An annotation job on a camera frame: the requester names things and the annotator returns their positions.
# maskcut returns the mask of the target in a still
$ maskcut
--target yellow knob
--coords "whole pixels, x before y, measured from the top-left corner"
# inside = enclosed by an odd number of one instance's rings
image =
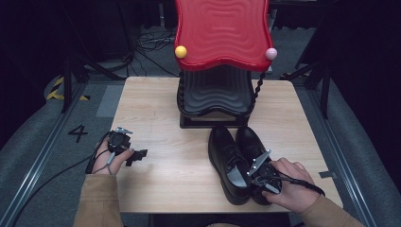
[[[175,54],[177,56],[177,58],[179,59],[183,59],[186,56],[186,48],[183,45],[179,45],[176,47],[175,49]]]

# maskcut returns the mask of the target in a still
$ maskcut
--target red tray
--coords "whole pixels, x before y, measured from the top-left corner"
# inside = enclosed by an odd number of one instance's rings
[[[184,58],[176,57],[180,68],[196,71],[221,64],[257,72],[269,68],[269,0],[176,0],[176,6],[175,47],[187,50]]]

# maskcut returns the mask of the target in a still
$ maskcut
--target human arm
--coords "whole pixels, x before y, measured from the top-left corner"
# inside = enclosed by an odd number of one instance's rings
[[[270,163],[278,171],[292,178],[314,184],[309,173],[300,163],[291,163],[285,158],[271,161]],[[298,213],[306,226],[362,226],[359,221],[352,218],[347,212],[325,196],[298,184],[285,181],[282,184],[283,188],[280,194],[275,195],[265,191],[263,195],[268,201]]]
[[[97,155],[107,150],[107,141],[108,138],[102,142]],[[86,175],[83,183],[74,226],[123,226],[115,174],[118,173],[124,161],[132,155],[131,150],[125,150],[113,158],[109,167],[104,166],[111,153],[106,151],[98,156],[93,167],[94,174]]]

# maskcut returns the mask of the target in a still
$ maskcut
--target yellow and black striped tape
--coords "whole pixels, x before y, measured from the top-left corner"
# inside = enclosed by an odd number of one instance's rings
[[[63,95],[58,95],[57,91],[59,90],[61,84],[64,82],[64,77],[60,76],[56,82],[54,83],[49,95],[47,95],[47,99],[60,99],[64,100]],[[81,101],[89,101],[91,99],[91,96],[81,96],[79,100]]]

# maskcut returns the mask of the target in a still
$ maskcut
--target black leather shoe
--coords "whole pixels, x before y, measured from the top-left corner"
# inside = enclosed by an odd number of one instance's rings
[[[218,172],[227,200],[241,205],[250,198],[251,178],[248,162],[239,150],[230,132],[224,127],[215,127],[209,137],[209,159]]]
[[[255,158],[259,157],[264,152],[267,152],[265,146],[263,146],[256,133],[247,126],[243,126],[238,129],[235,140],[250,166],[253,165],[253,160]],[[270,161],[271,158],[268,157],[265,163]],[[261,187],[254,184],[251,185],[251,194],[253,200],[260,205],[270,205],[271,202],[266,200],[266,197],[262,195],[262,191],[263,190]]]

